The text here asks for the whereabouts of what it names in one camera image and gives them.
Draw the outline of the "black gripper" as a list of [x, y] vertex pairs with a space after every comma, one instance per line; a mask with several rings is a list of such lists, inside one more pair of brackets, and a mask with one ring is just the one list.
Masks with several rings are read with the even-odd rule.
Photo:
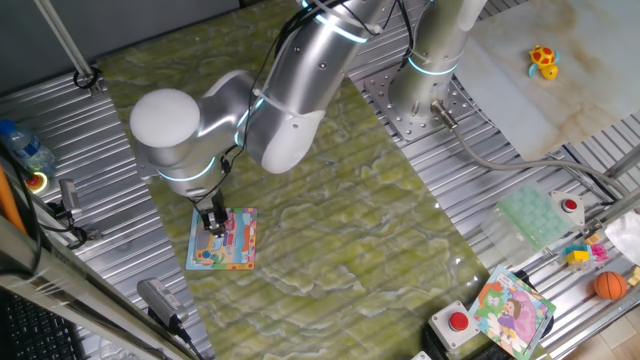
[[190, 202], [200, 215], [204, 230], [215, 236], [223, 236], [226, 233], [228, 214], [221, 189], [193, 198]]

